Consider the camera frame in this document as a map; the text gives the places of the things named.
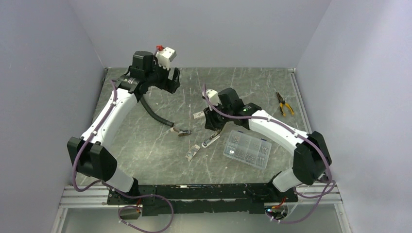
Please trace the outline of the white staple box tray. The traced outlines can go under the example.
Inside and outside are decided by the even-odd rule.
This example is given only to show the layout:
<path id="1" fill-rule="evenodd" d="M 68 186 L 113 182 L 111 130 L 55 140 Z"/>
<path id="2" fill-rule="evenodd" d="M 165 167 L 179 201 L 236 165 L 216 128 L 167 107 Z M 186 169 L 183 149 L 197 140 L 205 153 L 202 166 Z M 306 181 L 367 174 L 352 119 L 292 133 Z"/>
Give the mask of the white staple box tray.
<path id="1" fill-rule="evenodd" d="M 186 159 L 190 162 L 194 156 L 196 155 L 196 153 L 199 151 L 200 146 L 198 146 L 197 144 L 193 145 L 189 151 L 186 153 Z"/>

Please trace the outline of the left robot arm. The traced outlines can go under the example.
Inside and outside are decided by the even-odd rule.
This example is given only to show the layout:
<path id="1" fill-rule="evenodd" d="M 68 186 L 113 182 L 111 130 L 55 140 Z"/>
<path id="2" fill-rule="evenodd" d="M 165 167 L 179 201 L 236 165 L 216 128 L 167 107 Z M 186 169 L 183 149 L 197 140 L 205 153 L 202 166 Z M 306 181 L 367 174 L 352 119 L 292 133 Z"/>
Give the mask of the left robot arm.
<path id="1" fill-rule="evenodd" d="M 121 170 L 109 147 L 125 117 L 151 86 L 171 94 L 180 86 L 180 69 L 175 68 L 169 78 L 175 57 L 176 51 L 170 47 L 156 53 L 136 51 L 126 73 L 111 80 L 112 93 L 100 114 L 80 137 L 72 137 L 67 143 L 76 191 L 85 191 L 76 183 L 76 175 L 81 173 L 119 191 L 128 204 L 138 200 L 138 180 Z"/>

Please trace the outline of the white staple box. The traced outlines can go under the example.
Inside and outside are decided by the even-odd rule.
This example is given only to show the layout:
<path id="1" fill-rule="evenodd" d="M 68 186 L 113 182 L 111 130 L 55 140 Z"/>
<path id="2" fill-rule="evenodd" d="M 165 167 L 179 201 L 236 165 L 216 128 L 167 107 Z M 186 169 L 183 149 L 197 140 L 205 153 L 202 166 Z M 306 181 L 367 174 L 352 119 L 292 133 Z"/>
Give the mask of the white staple box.
<path id="1" fill-rule="evenodd" d="M 205 114 L 204 114 L 203 111 L 200 111 L 200 112 L 197 112 L 197 113 L 194 113 L 194 114 L 193 114 L 193 118 L 194 118 L 194 119 L 201 119 L 201 118 L 203 118 L 204 116 L 205 116 Z"/>

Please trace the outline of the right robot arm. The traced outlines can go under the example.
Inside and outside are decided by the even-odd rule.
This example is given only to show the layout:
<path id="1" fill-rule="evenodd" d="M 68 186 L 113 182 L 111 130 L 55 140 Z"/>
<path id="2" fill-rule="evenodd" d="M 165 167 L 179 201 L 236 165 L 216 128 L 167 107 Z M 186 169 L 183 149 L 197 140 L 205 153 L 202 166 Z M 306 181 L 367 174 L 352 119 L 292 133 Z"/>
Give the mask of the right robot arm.
<path id="1" fill-rule="evenodd" d="M 322 174 L 327 175 L 326 183 L 333 180 L 332 160 L 321 133 L 295 129 L 275 119 L 260 106 L 243 103 L 233 88 L 217 92 L 204 86 L 202 97 L 208 104 L 204 109 L 206 129 L 217 131 L 233 122 L 269 138 L 293 156 L 292 167 L 275 175 L 267 188 L 272 201 L 280 201 L 286 191 L 300 184 L 312 185 Z"/>

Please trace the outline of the brown stapler base part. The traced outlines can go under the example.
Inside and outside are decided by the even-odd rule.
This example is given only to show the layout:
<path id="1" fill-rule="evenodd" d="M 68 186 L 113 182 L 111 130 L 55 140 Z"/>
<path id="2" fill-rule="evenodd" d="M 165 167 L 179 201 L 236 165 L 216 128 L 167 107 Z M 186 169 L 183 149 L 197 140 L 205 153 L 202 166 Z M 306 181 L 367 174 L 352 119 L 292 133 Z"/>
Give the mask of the brown stapler base part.
<path id="1" fill-rule="evenodd" d="M 170 131 L 177 133 L 179 137 L 188 136 L 188 135 L 191 135 L 191 134 L 192 134 L 192 131 L 191 131 L 191 130 L 182 130 L 182 129 L 177 129 L 177 128 L 175 128 L 175 127 L 172 127 L 172 128 L 170 129 Z"/>

